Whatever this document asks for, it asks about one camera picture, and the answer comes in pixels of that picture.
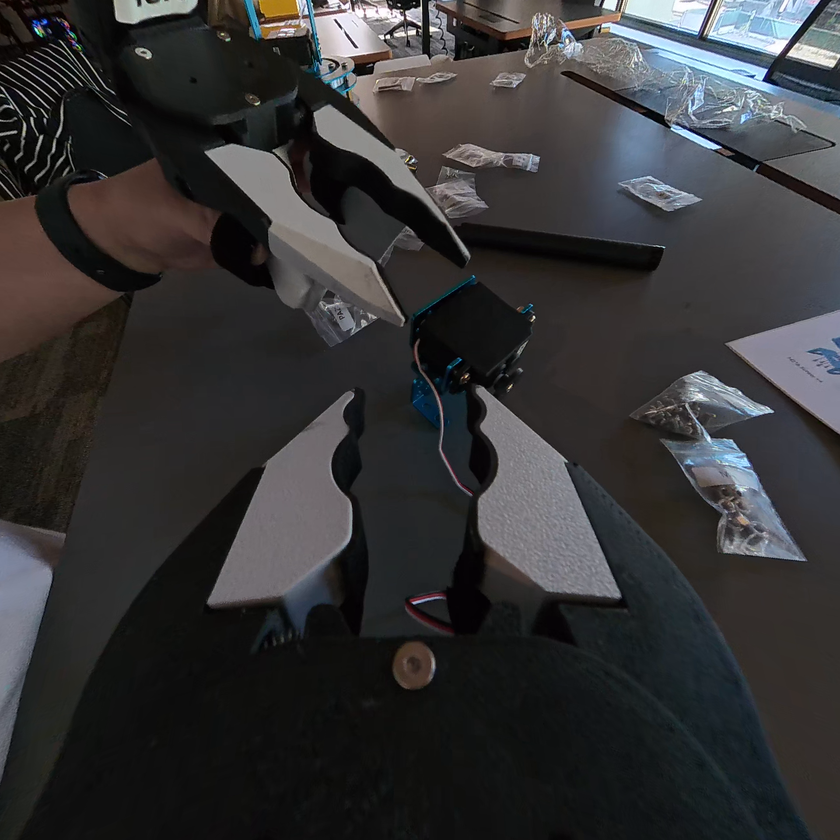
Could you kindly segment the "person's left forearm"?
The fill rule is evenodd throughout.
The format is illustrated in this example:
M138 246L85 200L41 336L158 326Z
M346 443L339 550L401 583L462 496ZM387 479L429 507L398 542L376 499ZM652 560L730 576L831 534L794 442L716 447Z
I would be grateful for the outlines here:
M60 254L33 196L1 204L1 362L68 333L120 297Z

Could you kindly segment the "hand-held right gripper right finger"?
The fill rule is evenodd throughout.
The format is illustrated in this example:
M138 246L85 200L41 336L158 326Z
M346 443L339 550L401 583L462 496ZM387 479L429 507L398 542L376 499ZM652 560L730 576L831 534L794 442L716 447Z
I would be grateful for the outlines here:
M477 634L492 607L507 604L524 634L570 636L563 606L613 607L623 596L569 463L486 388L471 386L466 404L476 490L451 579L451 625Z

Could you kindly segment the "clear bag with brass part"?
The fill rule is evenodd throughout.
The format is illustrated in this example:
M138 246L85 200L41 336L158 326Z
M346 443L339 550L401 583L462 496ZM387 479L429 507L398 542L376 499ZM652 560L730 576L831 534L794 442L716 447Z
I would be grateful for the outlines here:
M665 184L652 175L643 175L619 182L618 187L640 201L665 212L674 212L701 202L700 197Z

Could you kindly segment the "clear bag of silver screws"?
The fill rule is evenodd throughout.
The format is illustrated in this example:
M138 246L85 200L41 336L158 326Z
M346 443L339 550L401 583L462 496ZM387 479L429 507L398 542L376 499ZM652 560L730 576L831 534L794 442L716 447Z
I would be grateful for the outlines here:
M719 514L720 553L805 562L761 484L751 461L733 441L662 438L696 492Z
M717 377L696 371L684 375L630 414L672 438L708 440L711 433L774 410Z

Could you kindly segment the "clear bag with white label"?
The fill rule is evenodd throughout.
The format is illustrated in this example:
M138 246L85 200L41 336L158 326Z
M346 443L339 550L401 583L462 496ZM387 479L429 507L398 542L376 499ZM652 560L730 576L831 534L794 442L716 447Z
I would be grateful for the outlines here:
M385 266L392 257L394 249L402 249L407 251L419 251L424 247L424 242L415 235L414 231L406 226L394 238L394 240L387 246L385 252L378 259L380 266Z

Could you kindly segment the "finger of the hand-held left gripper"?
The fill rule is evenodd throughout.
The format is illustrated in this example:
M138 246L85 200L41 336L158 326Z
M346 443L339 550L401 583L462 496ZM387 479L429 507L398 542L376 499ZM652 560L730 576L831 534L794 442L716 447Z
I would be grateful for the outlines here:
M356 208L362 224L389 217L408 227L432 250L459 268L470 253L400 155L360 110L323 104L311 112L308 181L316 202L339 225L350 226L350 189L367 196Z
M269 273L287 306L312 308L313 288L320 287L395 326L405 324L379 265L301 197L284 153L223 145L206 156L268 216Z

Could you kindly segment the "crumpled clear plastic wrap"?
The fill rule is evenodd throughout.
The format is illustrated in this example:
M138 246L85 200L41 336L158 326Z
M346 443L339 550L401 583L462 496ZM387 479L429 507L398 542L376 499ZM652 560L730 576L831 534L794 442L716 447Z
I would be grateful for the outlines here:
M784 101L685 64L652 62L648 51L631 40L595 38L579 44L575 58L595 74L618 82L621 90L663 97L669 126L736 130L777 122L793 133L806 129L802 119L786 111Z
M562 20L548 13L536 13L532 17L531 37L524 57L527 68L560 65L577 60L582 54L583 45Z

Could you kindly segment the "dark grey desk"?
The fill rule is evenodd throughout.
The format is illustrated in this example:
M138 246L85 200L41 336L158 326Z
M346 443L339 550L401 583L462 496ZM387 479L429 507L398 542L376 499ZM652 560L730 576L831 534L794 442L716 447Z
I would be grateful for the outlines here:
M727 343L838 309L838 216L543 66L492 91L499 56L404 97L360 84L364 110L419 160L423 183L460 142L542 157L535 175L479 173L488 222L664 245L649 275L429 249L387 264L409 312L475 274L532 303L524 376L505 405L579 463L680 568L752 688L812 834L838 838L838 435ZM619 189L652 175L701 198L665 212ZM218 270L135 298L41 624L2 787L15 838L82 688L152 574L251 467L343 392L366 394L360 500L371 562L364 631L403 635L403 597L448 582L467 498L410 403L407 330L376 322L329 349L307 318ZM731 435L806 562L720 554L717 518L655 430L629 418L676 378L708 371L773 408Z

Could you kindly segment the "black wristband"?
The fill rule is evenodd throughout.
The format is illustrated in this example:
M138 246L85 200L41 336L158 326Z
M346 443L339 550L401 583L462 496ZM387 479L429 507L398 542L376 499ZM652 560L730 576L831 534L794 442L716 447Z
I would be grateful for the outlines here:
M100 286L127 295L156 285L161 281L162 273L134 270L102 251L84 233L70 209L71 187L106 178L99 171L63 175L37 194L35 212L47 239L66 261Z

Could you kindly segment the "black framed chair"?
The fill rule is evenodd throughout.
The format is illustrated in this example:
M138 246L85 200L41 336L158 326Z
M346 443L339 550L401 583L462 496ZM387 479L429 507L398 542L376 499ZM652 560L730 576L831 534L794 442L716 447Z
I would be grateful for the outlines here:
M839 2L821 1L767 69L763 81L838 89Z

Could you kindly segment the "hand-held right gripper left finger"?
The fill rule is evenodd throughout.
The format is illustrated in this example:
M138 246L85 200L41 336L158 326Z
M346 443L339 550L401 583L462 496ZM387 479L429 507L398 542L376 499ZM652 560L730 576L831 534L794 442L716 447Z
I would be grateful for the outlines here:
M346 392L265 462L206 606L279 608L289 631L335 607L360 634L368 547L353 485L365 395Z

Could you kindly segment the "wood-edged table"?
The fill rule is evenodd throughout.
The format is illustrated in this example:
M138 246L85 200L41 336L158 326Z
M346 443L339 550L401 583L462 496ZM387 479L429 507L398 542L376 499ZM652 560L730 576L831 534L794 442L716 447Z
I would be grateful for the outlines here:
M493 56L527 48L535 14L546 13L574 36L588 36L620 21L626 2L452 1L435 2L455 40L455 58Z

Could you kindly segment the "glass window wall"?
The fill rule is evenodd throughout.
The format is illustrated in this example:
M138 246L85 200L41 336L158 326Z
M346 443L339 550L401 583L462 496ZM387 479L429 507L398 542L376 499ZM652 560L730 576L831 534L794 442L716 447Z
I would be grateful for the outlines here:
M777 57L817 1L629 1L623 20Z

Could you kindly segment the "clear bag of metal rings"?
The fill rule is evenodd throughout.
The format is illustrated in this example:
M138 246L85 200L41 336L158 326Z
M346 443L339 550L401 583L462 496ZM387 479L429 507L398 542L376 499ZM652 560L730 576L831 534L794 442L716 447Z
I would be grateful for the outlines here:
M345 342L378 320L374 314L343 300L330 290L323 292L307 315L317 334L329 347Z

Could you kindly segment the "white instruction booklet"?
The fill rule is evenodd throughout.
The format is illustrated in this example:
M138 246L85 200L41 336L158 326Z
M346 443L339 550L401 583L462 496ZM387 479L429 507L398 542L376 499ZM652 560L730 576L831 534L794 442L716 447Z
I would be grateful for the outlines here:
M727 346L798 406L839 432L839 311Z

